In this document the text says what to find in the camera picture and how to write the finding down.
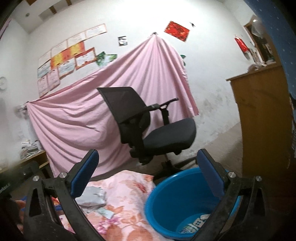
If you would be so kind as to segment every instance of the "blue bucket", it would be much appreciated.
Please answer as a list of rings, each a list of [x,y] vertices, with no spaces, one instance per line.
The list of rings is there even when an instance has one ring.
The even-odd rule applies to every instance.
[[[240,197],[230,215],[239,206]],[[219,203],[199,167],[179,172],[161,182],[149,195],[145,215],[149,224],[162,236],[190,240],[194,233],[181,234],[187,224],[203,214],[210,214]]]

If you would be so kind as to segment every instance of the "pile of papers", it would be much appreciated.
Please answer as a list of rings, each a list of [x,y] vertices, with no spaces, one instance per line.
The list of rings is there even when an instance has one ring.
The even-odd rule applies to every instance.
[[[38,149],[37,143],[31,143],[30,141],[22,142],[22,151],[20,154],[21,159],[29,158],[37,154],[40,150]]]

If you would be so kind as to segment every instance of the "silver bolt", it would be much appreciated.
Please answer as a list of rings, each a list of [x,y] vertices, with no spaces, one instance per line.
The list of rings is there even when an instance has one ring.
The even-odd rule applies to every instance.
[[[37,182],[38,180],[39,180],[39,176],[34,176],[34,177],[33,177],[33,181],[34,181],[34,182]]]
[[[235,178],[235,177],[236,177],[236,174],[235,174],[234,172],[229,172],[229,173],[228,173],[228,176],[229,176],[230,178]]]
[[[65,178],[67,176],[67,173],[66,172],[61,172],[60,174],[59,174],[59,177],[60,178]]]
[[[260,176],[256,176],[255,179],[256,179],[257,182],[261,182],[262,181],[262,177],[260,177]]]

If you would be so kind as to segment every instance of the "black seat cushion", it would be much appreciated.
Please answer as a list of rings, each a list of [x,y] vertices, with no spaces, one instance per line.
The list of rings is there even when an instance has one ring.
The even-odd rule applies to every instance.
[[[192,118],[162,126],[143,139],[145,152],[157,156],[185,150],[192,145],[195,135],[196,127]]]

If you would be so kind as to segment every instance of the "wooden cabinet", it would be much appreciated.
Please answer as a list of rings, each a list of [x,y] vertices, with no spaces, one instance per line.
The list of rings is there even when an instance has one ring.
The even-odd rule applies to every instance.
[[[227,81],[242,126],[243,176],[262,176],[272,207],[280,210],[279,198],[293,196],[296,189],[296,169],[290,164],[292,109],[283,68],[272,64]]]

